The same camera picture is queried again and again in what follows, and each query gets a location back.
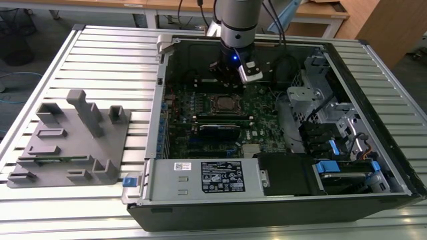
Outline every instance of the barcode sticker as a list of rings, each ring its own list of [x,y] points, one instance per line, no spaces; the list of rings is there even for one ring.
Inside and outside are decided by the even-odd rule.
[[[141,4],[123,4],[125,7],[132,7],[132,8],[141,8]]]
[[[333,18],[333,19],[345,19],[347,16],[331,15],[331,18]]]
[[[175,171],[189,171],[192,169],[192,163],[191,162],[175,162]]]

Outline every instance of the small circuit board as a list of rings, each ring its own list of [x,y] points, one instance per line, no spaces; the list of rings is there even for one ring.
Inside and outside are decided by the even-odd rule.
[[[275,110],[276,96],[265,86],[248,85],[229,94],[168,88],[169,159],[243,158],[285,152]]]

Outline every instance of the metal slotted surface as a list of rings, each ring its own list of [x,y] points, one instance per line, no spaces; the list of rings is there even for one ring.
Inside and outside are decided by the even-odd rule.
[[[97,107],[123,105],[132,110],[120,177],[143,170],[143,156],[157,72],[159,34],[200,35],[196,31],[149,30],[87,26],[65,41],[40,85],[20,113],[1,147],[0,162],[0,239],[292,239],[364,240],[424,239],[427,201],[401,209],[381,211],[348,223],[260,227],[185,232],[145,232],[121,204],[121,183],[104,186],[9,189],[13,171],[37,125],[41,102],[69,107],[65,95],[81,88]],[[260,35],[260,38],[275,37]],[[352,72],[403,153],[427,184],[425,115],[412,103],[369,47],[353,40],[289,37],[297,41],[331,42]]]

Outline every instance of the green circuit board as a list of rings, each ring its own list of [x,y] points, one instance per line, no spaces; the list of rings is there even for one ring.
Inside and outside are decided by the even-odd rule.
[[[173,86],[164,96],[168,104],[169,159],[243,158],[243,146],[259,144],[260,152],[285,152],[276,93],[248,85],[243,93],[199,93]],[[239,126],[235,139],[197,137],[204,126]]]

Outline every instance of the blue tab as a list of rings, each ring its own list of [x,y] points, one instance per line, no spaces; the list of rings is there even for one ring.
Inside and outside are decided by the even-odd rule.
[[[315,168],[317,169],[317,173],[323,174],[325,172],[320,162],[315,164]]]
[[[319,173],[339,173],[341,171],[337,162],[332,160],[320,161],[315,167]]]
[[[372,162],[371,162],[371,165],[372,165],[372,168],[373,168],[373,171],[375,171],[375,172],[377,172],[379,170],[381,170],[381,167],[380,167],[377,161],[372,161]]]
[[[340,155],[340,151],[339,148],[336,147],[335,141],[329,140],[328,143],[331,144],[332,150],[333,150],[333,154],[335,155]]]
[[[139,185],[137,183],[137,178],[136,177],[125,177],[123,178],[123,187],[124,188],[136,188],[136,186]]]

